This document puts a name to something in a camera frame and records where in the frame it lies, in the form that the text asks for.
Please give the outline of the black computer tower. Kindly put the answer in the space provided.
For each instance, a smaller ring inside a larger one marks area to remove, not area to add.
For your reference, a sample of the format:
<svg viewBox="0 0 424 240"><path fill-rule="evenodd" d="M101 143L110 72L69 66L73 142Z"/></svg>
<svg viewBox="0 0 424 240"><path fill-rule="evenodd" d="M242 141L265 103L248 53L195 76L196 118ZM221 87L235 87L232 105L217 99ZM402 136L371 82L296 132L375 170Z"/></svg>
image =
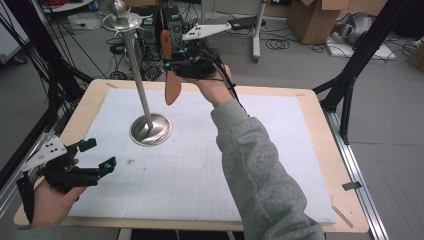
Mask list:
<svg viewBox="0 0 424 240"><path fill-rule="evenodd" d="M139 15L142 17L138 40L141 51L140 72L145 80L156 80L162 71L158 66L161 56L159 52L159 35L162 30L160 8L157 5L143 5Z"/></svg>
<svg viewBox="0 0 424 240"><path fill-rule="evenodd" d="M177 6L164 6L162 8L164 28L170 33L172 45L182 47L183 20Z"/></svg>

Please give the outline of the white-legged wooden desk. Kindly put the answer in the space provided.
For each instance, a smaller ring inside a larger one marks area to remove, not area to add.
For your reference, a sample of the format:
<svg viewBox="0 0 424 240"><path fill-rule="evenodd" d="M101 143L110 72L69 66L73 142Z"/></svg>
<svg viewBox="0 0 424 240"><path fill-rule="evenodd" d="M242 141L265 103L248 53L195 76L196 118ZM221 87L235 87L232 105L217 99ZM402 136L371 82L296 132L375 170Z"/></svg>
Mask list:
<svg viewBox="0 0 424 240"><path fill-rule="evenodd" d="M260 59L260 30L263 23L265 13L266 0L260 0L258 14L255 16L232 19L229 21L233 30L253 29L252 44L253 44L253 60L255 63Z"/></svg>

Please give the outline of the silver round appliance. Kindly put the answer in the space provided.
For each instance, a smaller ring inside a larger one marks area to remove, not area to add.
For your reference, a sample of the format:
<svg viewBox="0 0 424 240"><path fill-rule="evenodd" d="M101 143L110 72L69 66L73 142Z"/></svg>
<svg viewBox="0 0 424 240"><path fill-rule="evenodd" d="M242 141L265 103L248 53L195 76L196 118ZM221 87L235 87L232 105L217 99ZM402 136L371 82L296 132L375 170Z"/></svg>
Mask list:
<svg viewBox="0 0 424 240"><path fill-rule="evenodd" d="M370 30L374 21L375 17L367 13L347 13L336 21L332 32L355 46Z"/></svg>

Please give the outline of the white foam board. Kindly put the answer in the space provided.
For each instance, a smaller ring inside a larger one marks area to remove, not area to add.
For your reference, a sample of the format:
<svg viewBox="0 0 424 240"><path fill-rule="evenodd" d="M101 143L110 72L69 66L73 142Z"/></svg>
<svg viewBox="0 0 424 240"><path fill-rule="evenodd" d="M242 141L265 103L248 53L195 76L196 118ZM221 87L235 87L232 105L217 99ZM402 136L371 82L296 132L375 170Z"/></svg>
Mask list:
<svg viewBox="0 0 424 240"><path fill-rule="evenodd" d="M355 52L352 45L335 33L330 35L325 46L331 57L351 58ZM375 60L391 61L395 58L396 55L385 44L382 44L373 55Z"/></svg>

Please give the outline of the small cardboard box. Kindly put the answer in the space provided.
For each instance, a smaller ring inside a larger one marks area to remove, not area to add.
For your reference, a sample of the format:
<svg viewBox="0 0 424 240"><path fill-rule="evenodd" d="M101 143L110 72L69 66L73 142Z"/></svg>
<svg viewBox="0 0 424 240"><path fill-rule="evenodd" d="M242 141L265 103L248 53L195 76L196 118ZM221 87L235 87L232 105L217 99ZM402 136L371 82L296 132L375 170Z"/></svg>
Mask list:
<svg viewBox="0 0 424 240"><path fill-rule="evenodd" d="M424 41L421 41L407 59L407 63L424 73Z"/></svg>

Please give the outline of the aluminium rail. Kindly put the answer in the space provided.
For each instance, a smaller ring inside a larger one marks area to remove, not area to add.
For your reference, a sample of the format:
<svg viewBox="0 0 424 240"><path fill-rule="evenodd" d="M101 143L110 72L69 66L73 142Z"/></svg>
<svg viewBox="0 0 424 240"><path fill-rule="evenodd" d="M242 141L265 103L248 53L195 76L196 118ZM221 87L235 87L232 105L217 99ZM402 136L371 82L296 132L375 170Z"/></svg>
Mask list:
<svg viewBox="0 0 424 240"><path fill-rule="evenodd" d="M341 121L336 113L324 112L332 135L341 154L343 163L346 167L350 182L359 182L362 187L354 190L359 200L369 231L374 240L390 240L378 210L374 204L367 183L363 177L361 169L357 163L353 150L349 144L346 144L339 133Z"/></svg>

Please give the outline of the white grid mat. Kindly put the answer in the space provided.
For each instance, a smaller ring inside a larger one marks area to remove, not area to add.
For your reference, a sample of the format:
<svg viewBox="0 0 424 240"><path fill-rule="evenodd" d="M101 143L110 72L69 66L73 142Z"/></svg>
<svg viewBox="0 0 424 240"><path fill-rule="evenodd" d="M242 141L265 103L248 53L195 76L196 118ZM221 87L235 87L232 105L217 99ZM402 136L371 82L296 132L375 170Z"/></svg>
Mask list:
<svg viewBox="0 0 424 240"><path fill-rule="evenodd" d="M73 205L74 217L237 221L240 216L225 180L211 105L184 92L168 106L159 90L146 93L150 109L167 116L172 133L163 143L136 144L130 126L141 116L134 89L111 89L87 132L96 147L78 155L82 168L114 157L115 170L88 188ZM333 224L332 209L300 101L293 96L242 94L242 105L258 118L276 145L280 162L307 198L306 214Z"/></svg>

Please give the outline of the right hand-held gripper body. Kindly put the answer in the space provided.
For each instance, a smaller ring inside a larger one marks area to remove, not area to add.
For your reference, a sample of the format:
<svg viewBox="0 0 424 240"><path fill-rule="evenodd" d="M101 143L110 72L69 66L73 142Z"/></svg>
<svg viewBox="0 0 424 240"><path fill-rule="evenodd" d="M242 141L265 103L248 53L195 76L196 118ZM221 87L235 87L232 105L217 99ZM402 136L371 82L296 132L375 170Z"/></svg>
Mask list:
<svg viewBox="0 0 424 240"><path fill-rule="evenodd" d="M216 47L212 47L207 37L230 30L230 23L215 25L196 24L182 35L187 57L180 58L172 52L173 71L183 78L204 79L222 69L222 60Z"/></svg>

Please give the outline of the steel utensil stand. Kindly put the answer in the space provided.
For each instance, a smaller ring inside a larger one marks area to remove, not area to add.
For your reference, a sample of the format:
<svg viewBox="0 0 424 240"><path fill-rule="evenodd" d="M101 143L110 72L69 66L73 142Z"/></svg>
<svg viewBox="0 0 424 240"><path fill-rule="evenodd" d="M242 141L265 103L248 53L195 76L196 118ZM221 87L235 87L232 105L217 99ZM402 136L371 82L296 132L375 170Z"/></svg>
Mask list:
<svg viewBox="0 0 424 240"><path fill-rule="evenodd" d="M143 109L143 115L131 125L129 133L131 139L141 146L156 146L166 141L172 132L171 121L164 115L150 111L143 81L138 67L134 44L131 35L140 29L143 18L130 12L123 0L113 0L110 4L111 14L103 19L103 26L120 35L126 49L133 78Z"/></svg>

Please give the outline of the person's left hand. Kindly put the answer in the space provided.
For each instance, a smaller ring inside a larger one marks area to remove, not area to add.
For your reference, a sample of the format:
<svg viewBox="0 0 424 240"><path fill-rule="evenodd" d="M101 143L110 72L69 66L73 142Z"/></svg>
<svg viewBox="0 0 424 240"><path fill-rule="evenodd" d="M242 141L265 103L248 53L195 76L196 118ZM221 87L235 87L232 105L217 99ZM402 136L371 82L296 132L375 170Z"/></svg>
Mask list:
<svg viewBox="0 0 424 240"><path fill-rule="evenodd" d="M61 193L42 180L34 191L31 228L40 229L62 222L85 190L86 187L74 187L68 193Z"/></svg>

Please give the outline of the person's right hand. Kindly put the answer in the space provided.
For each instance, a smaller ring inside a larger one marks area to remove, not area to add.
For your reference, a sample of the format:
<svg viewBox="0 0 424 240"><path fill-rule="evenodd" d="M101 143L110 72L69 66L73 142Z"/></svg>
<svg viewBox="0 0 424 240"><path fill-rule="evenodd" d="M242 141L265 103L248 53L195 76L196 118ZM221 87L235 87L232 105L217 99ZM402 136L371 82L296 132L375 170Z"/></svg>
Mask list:
<svg viewBox="0 0 424 240"><path fill-rule="evenodd" d="M183 81L194 84L214 108L233 99L224 80L218 73L208 76L206 79L183 78Z"/></svg>

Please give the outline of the large open cardboard box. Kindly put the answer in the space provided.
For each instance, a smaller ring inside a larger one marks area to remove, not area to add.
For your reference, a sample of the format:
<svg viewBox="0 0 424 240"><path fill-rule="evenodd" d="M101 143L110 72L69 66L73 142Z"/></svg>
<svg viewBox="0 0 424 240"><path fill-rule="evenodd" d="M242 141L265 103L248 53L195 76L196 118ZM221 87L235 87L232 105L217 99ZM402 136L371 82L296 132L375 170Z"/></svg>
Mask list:
<svg viewBox="0 0 424 240"><path fill-rule="evenodd" d="M287 24L303 44L324 44L350 0L292 0Z"/></svg>

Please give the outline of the black metal frame post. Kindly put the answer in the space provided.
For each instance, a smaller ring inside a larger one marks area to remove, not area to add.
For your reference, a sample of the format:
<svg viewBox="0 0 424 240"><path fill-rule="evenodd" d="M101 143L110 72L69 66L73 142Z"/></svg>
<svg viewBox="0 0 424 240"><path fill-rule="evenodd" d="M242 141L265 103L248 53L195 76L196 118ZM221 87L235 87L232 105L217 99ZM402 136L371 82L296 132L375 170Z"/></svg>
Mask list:
<svg viewBox="0 0 424 240"><path fill-rule="evenodd" d="M355 82L391 30L417 1L388 0L343 70L335 78L313 88L316 94L328 90L320 101L321 107L328 112L335 113L338 104L343 102L339 134L346 145L349 145L348 128Z"/></svg>
<svg viewBox="0 0 424 240"><path fill-rule="evenodd" d="M93 78L65 60L40 19L32 0L0 0L0 6L8 7L37 50L37 54L23 42L23 38L12 24L8 23L1 14L0 23L29 57L40 80L48 84L46 91L48 108L0 171L0 189L2 189L9 182L36 138L45 129L51 130L58 121L59 108L64 103L73 105L82 98L85 90L77 80L91 83Z"/></svg>

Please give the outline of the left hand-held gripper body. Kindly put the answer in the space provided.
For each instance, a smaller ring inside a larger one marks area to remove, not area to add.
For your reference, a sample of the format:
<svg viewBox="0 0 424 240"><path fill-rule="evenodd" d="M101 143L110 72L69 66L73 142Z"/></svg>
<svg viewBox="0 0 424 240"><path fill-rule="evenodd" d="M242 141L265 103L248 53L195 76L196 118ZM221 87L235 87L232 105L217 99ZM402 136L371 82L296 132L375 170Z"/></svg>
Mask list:
<svg viewBox="0 0 424 240"><path fill-rule="evenodd" d="M74 162L78 152L78 142L65 146L59 137L50 135L21 170L28 172L38 167L37 175L43 176L51 187L62 193L69 192L73 187L95 186L100 179L99 167L78 167Z"/></svg>

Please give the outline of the wooden spatula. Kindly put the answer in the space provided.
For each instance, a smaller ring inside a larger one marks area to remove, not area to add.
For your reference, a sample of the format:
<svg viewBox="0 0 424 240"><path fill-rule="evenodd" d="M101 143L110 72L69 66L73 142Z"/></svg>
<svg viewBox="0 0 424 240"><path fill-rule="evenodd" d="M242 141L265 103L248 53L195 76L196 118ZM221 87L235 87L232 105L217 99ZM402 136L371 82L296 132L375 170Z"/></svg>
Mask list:
<svg viewBox="0 0 424 240"><path fill-rule="evenodd" d="M160 33L160 43L164 59L172 60L172 48L170 33L162 30ZM165 79L165 102L168 106L172 105L181 93L181 80L174 71L166 71Z"/></svg>

